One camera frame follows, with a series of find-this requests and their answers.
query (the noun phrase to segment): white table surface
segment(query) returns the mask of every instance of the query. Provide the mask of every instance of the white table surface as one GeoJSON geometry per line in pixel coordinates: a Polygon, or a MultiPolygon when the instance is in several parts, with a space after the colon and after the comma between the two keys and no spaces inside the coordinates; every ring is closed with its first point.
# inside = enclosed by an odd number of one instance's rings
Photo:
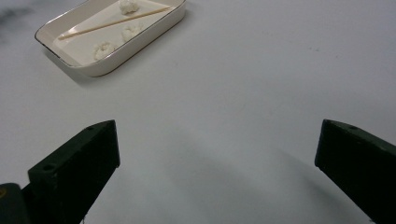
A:
{"type": "Polygon", "coordinates": [[[87,224],[370,223],[314,158],[323,119],[396,144],[395,1],[189,0],[98,78],[34,39],[80,3],[0,3],[0,183],[114,119],[121,167],[87,224]]]}

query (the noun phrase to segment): wooden stick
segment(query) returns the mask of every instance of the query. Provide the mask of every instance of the wooden stick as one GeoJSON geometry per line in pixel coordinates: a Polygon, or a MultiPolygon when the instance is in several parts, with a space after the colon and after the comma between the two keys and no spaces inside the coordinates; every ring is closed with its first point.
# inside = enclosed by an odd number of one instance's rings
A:
{"type": "Polygon", "coordinates": [[[86,33],[88,33],[88,32],[95,31],[95,30],[99,30],[99,29],[105,28],[105,27],[107,27],[107,26],[119,24],[119,23],[122,23],[122,22],[125,22],[125,21],[131,21],[131,20],[134,20],[134,19],[142,18],[142,17],[147,17],[147,16],[149,16],[149,15],[156,14],[156,13],[160,13],[160,12],[166,11],[166,10],[168,10],[168,9],[170,9],[170,7],[163,7],[163,8],[154,10],[154,11],[142,13],[142,14],[140,14],[140,15],[132,16],[132,17],[129,17],[129,18],[125,18],[125,19],[122,19],[122,20],[120,20],[120,21],[113,21],[113,22],[110,22],[110,23],[107,23],[107,24],[104,24],[104,25],[95,26],[95,27],[92,27],[92,28],[90,28],[90,29],[78,31],[78,32],[75,32],[75,33],[73,33],[73,34],[62,35],[62,36],[59,36],[58,39],[59,39],[59,40],[64,40],[64,39],[70,38],[70,37],[75,36],[75,35],[86,34],[86,33]]]}

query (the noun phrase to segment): rectangular dish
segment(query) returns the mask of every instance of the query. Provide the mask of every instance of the rectangular dish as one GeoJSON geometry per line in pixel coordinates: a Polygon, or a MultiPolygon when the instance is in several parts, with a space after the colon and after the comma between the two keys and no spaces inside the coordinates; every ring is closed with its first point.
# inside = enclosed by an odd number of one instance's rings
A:
{"type": "Polygon", "coordinates": [[[88,0],[47,22],[37,30],[35,39],[67,67],[90,77],[105,75],[181,21],[185,14],[185,0],[137,0],[136,2],[139,9],[136,12],[123,15],[120,12],[118,0],[88,0]],[[169,9],[86,34],[59,39],[63,35],[165,7],[169,7],[169,9]],[[125,26],[129,25],[139,27],[140,32],[125,42],[121,33],[125,26]],[[111,43],[116,49],[105,58],[95,60],[95,45],[105,42],[111,43]]]}

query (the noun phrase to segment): screw hole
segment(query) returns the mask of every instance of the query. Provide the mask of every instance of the screw hole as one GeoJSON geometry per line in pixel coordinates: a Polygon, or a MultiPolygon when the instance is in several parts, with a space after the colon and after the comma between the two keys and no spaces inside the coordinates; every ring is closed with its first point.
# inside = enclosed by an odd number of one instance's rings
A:
{"type": "Polygon", "coordinates": [[[55,169],[55,165],[54,165],[54,164],[47,164],[47,165],[45,165],[45,166],[43,167],[43,170],[44,170],[44,171],[51,171],[51,170],[53,170],[53,169],[55,169]]]}

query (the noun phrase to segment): white cream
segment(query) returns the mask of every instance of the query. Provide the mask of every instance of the white cream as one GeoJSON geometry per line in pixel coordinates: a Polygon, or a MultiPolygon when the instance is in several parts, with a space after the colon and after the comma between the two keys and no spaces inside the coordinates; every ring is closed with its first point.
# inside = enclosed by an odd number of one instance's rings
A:
{"type": "Polygon", "coordinates": [[[138,35],[142,31],[142,28],[143,28],[143,25],[140,22],[137,25],[125,26],[121,31],[123,41],[127,42],[128,40],[134,38],[136,35],[138,35]]]}
{"type": "Polygon", "coordinates": [[[104,42],[100,45],[95,45],[94,51],[93,51],[93,58],[96,61],[99,61],[101,59],[104,59],[107,55],[112,53],[114,50],[116,50],[116,46],[109,43],[109,42],[104,42]]]}
{"type": "Polygon", "coordinates": [[[135,0],[119,0],[119,5],[123,15],[136,12],[139,9],[139,5],[135,0]]]}

